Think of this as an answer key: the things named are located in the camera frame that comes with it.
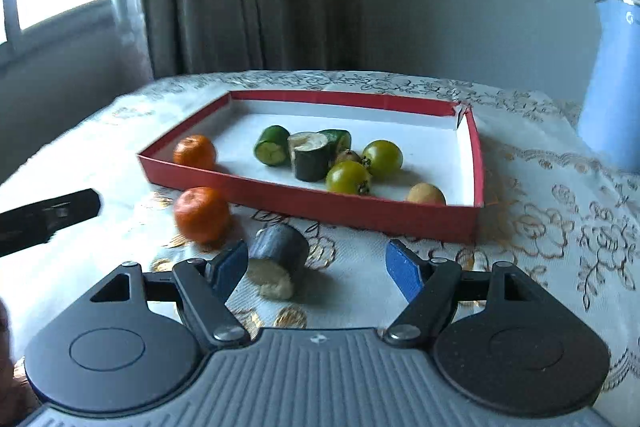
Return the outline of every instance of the white logo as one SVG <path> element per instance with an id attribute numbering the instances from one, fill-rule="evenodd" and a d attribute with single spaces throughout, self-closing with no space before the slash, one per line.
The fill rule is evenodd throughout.
<path id="1" fill-rule="evenodd" d="M 314 344 L 322 344 L 323 342 L 328 341 L 329 339 L 323 334 L 319 333 L 318 335 L 314 335 L 310 338 L 311 342 Z"/>

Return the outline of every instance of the human hand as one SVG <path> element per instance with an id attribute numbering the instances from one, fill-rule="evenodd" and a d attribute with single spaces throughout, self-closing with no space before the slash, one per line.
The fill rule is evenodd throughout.
<path id="1" fill-rule="evenodd" d="M 26 377 L 14 378 L 9 336 L 9 317 L 0 301 L 0 426 L 16 425 L 38 403 Z"/>

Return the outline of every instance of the white tablecloth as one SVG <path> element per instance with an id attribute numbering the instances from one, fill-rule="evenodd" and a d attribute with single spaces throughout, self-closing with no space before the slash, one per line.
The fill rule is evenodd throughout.
<path id="1" fill-rule="evenodd" d="M 486 207 L 475 246 L 403 240 L 422 257 L 488 269 L 517 263 L 607 342 L 610 372 L 596 408 L 615 425 L 640 424 L 638 176 L 604 166 L 562 107 L 539 92 L 389 73 L 248 72 L 167 78 L 120 97 L 47 145 L 0 186 L 0 211 L 93 187 L 99 217 L 48 245 L 0 260 L 0 298 L 14 327 L 14 355 L 33 334 L 120 262 L 162 269 L 201 252 L 175 238 L 175 191 L 147 183 L 136 153 L 227 89 L 361 90 L 472 104 L 486 167 Z M 227 303 L 249 327 L 384 327 L 405 306 L 386 274 L 388 237 L 234 206 L 233 235 L 251 240 L 285 219 L 309 238 L 308 276 L 292 303 L 257 298 L 242 281 Z M 283 311 L 285 306 L 293 306 Z M 169 304 L 153 305 L 174 315 Z M 481 303 L 460 307 L 459 314 Z"/>

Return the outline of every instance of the blue jug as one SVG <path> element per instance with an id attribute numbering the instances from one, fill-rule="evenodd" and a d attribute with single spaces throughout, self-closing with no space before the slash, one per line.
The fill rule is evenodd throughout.
<path id="1" fill-rule="evenodd" d="M 602 35 L 578 121 L 601 159 L 640 172 L 640 1 L 599 0 Z"/>

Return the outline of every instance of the window frame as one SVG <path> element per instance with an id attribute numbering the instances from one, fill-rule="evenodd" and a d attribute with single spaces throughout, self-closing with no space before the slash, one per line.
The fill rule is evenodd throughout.
<path id="1" fill-rule="evenodd" d="M 90 1 L 25 29 L 20 29 L 17 0 L 2 0 L 2 10 L 6 42 L 0 44 L 0 66 L 59 42 L 66 35 L 114 22 L 111 0 Z"/>

